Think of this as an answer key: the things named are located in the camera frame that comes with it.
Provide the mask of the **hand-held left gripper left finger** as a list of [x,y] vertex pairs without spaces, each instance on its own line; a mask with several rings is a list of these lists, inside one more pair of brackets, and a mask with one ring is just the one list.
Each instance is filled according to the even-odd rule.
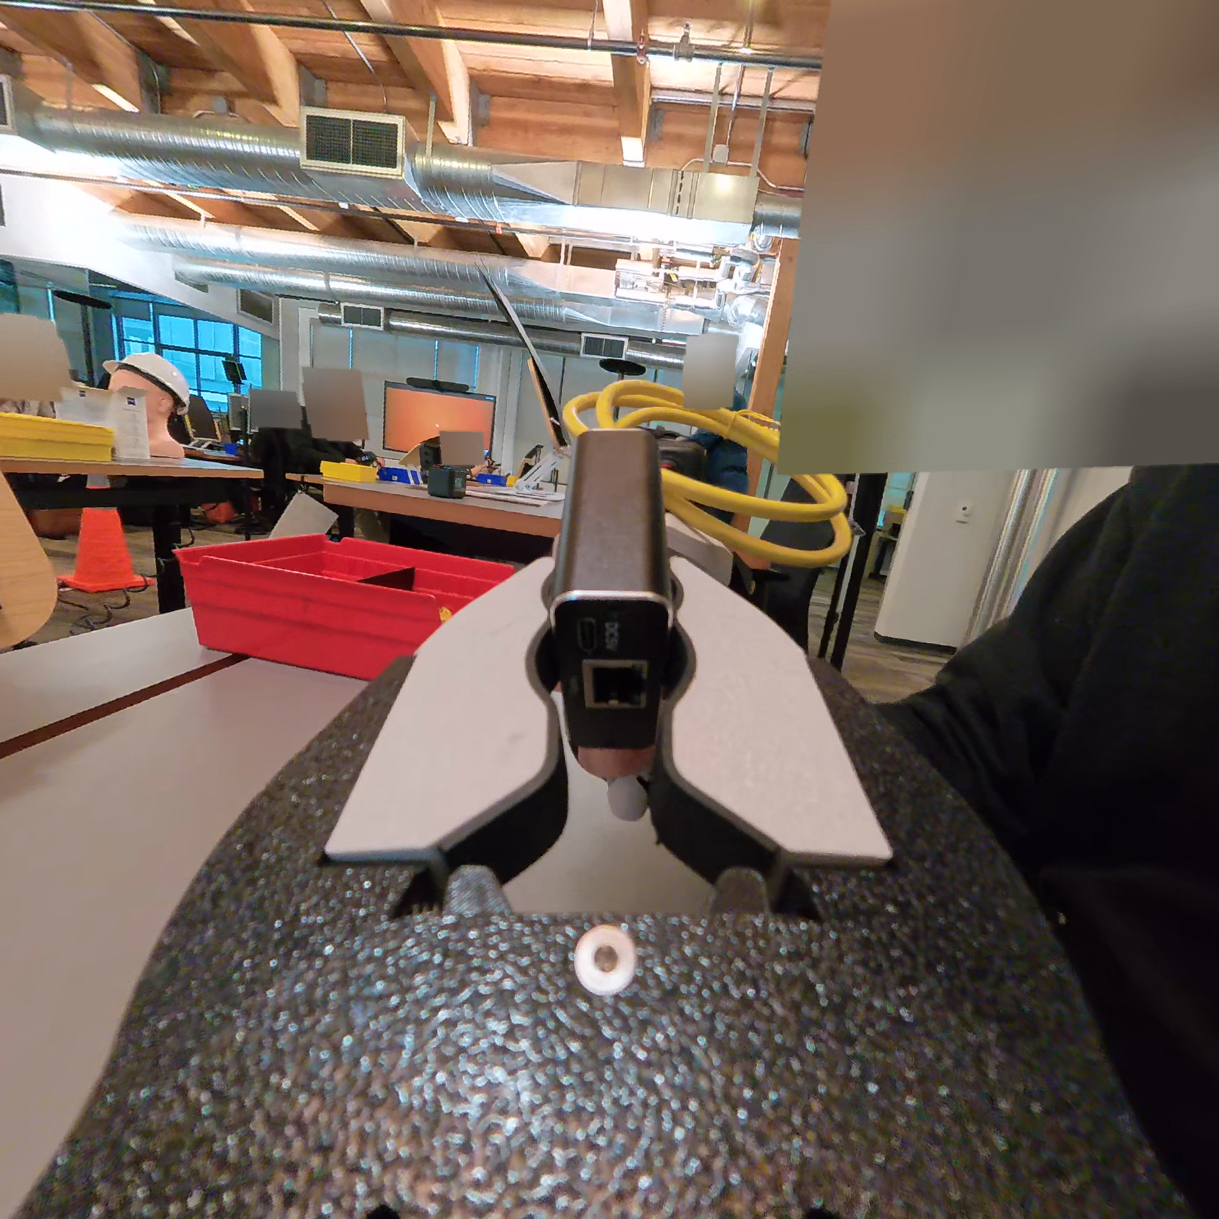
[[537,559],[442,625],[403,685],[331,832],[331,863],[466,864],[509,883],[568,822],[559,664]]

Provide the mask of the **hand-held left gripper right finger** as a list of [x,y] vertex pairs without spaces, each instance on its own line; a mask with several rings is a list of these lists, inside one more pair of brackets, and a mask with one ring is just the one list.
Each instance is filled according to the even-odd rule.
[[672,572],[683,669],[659,719],[659,842],[697,876],[888,864],[804,649],[691,561]]

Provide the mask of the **black ethernet splitter box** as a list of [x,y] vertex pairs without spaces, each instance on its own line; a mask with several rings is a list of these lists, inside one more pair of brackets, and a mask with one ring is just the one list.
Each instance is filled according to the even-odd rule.
[[546,597],[573,749],[653,747],[672,685],[677,593],[650,431],[576,438]]

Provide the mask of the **person's left hand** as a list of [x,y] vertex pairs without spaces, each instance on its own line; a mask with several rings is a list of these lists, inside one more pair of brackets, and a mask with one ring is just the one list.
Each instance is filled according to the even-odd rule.
[[604,783],[619,779],[647,776],[652,771],[656,747],[643,749],[595,749],[578,747],[576,763]]

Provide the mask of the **black office chair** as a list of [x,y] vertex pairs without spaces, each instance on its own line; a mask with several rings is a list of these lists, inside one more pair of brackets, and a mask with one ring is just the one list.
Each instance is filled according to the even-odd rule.
[[[830,521],[770,521],[760,532],[760,541],[801,552],[821,552],[834,543],[834,526]],[[809,606],[817,576],[821,568],[770,564],[762,569],[750,568],[737,557],[730,588],[754,603],[806,653]]]

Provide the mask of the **red plastic bin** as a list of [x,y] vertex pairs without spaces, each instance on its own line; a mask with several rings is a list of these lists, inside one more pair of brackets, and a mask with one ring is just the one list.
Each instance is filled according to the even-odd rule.
[[178,549],[197,643],[346,678],[376,678],[509,564],[323,535]]

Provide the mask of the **long grey table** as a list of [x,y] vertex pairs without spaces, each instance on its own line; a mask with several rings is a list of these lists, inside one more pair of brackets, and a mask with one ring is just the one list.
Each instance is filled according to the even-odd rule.
[[406,516],[415,521],[444,521],[493,532],[557,539],[564,524],[564,502],[533,503],[519,497],[467,494],[461,498],[432,497],[427,491],[403,483],[356,483],[321,479],[323,502],[333,507],[355,507]]

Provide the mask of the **metal pipes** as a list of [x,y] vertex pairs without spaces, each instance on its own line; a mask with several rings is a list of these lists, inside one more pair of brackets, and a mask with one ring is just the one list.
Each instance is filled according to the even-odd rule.
[[1031,568],[1034,546],[1053,502],[1060,470],[1017,470],[1000,514],[996,547],[985,566],[965,645],[1011,617]]

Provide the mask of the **orange monitor screen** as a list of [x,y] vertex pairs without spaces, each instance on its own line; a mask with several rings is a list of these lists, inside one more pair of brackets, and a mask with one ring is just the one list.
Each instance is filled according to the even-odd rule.
[[384,383],[381,451],[406,455],[442,433],[478,433],[482,449],[495,440],[496,399],[478,392]]

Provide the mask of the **person's black hoodie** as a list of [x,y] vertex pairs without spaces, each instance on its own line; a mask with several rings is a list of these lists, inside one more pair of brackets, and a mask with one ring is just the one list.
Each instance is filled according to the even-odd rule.
[[1218,1217],[1218,465],[1133,467],[877,712],[1058,923],[1143,1135]]

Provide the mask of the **orange plastic cone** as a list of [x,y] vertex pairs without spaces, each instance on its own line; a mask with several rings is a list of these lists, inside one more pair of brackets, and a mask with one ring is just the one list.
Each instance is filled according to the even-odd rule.
[[155,588],[155,576],[135,569],[115,506],[84,507],[79,512],[77,559],[73,572],[57,576],[59,589],[83,594],[144,593]]

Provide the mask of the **white hard hat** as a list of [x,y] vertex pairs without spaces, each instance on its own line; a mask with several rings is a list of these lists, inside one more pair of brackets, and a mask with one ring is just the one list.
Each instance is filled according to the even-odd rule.
[[129,371],[139,374],[144,382],[155,383],[160,391],[172,394],[175,410],[180,414],[189,413],[190,387],[184,373],[169,360],[158,352],[130,352],[122,360],[109,360],[103,363],[104,373],[115,374],[118,371]]

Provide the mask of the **white box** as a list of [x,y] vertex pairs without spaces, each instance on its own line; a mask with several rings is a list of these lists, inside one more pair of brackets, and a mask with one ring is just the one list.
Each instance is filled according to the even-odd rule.
[[151,441],[146,435],[146,389],[63,389],[55,402],[55,420],[93,424],[114,433],[114,460],[146,462]]

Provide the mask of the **metal air vent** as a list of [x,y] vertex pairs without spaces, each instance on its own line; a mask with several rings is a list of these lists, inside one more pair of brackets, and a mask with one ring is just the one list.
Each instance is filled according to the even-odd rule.
[[403,115],[300,111],[300,167],[305,172],[403,179],[406,144]]

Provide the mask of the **spiral metal duct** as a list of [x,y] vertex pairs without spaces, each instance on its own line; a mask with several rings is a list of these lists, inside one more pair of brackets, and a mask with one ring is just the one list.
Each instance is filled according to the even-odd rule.
[[359,164],[305,164],[297,128],[59,111],[25,98],[13,134],[52,154],[92,155],[164,187],[220,187],[678,246],[737,246],[754,233],[801,235],[801,201],[760,192],[755,175],[533,159],[409,138],[399,138],[391,174],[375,174]]
[[126,246],[172,258],[467,289],[478,286],[482,275],[488,275],[503,292],[519,299],[611,301],[619,297],[616,272],[609,268],[119,213],[114,215],[112,227]]

